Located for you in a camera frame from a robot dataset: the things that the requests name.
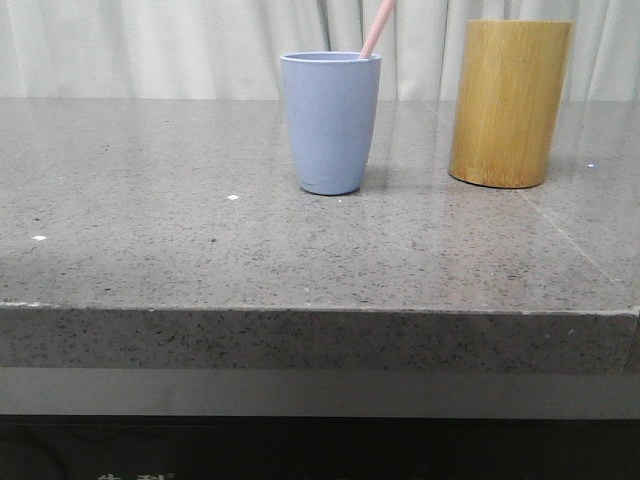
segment cup rim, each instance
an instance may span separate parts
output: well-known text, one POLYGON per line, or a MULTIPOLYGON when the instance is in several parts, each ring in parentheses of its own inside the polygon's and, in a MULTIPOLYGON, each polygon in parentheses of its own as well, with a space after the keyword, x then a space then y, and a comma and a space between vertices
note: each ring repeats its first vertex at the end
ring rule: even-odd
POLYGON ((467 23, 512 23, 512 24, 540 24, 540 25, 571 25, 571 20, 521 20, 511 18, 473 18, 467 23))
POLYGON ((372 53, 371 56, 369 58, 358 58, 358 55, 360 55, 360 52, 336 52, 336 51, 317 51, 317 52, 295 52, 295 53, 287 53, 285 55, 280 55, 280 59, 281 60, 285 60, 287 62, 300 62, 300 63, 364 63, 364 62, 371 62, 373 60, 380 60, 382 57, 380 55, 378 55, 377 53, 372 53), (313 56, 313 55, 327 55, 327 54, 331 54, 331 55, 336 55, 338 57, 340 56, 349 56, 349 57, 353 57, 354 55, 356 56, 355 58, 346 58, 346 59, 340 59, 340 58, 335 58, 335 59, 331 59, 331 60, 327 60, 327 59, 313 59, 313 58, 296 58, 298 56, 313 56))

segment plastic cup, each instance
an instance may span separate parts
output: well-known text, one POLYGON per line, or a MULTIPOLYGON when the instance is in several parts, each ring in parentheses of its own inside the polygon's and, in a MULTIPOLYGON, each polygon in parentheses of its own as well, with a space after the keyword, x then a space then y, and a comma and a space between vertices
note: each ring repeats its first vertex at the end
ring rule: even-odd
POLYGON ((300 187, 320 195, 360 188, 378 101, 379 55, 304 52, 280 57, 291 152, 300 187))

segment curtain fold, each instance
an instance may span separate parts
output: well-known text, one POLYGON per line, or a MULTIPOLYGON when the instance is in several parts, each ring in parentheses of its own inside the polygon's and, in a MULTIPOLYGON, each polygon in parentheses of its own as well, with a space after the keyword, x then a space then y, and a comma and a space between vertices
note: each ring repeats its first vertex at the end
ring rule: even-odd
MULTIPOLYGON (((278 57, 358 51, 380 0, 0 0, 0 96, 277 99, 278 57)), ((571 20, 570 100, 631 100, 638 0, 398 0, 380 98, 454 100, 466 22, 571 20)))

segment wooden cylinder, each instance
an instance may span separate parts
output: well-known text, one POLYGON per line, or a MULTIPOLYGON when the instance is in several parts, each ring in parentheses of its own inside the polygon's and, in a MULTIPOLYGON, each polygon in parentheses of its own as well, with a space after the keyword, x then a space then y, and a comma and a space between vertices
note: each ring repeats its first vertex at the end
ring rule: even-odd
POLYGON ((522 188, 544 181, 571 22, 467 23, 449 173, 522 188))

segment bamboo cup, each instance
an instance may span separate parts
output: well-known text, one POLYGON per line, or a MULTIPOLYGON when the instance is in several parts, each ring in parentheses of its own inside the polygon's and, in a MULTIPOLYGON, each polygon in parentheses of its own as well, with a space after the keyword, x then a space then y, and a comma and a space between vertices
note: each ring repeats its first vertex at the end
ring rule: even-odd
POLYGON ((502 188, 544 181, 571 22, 467 23, 449 173, 502 188))

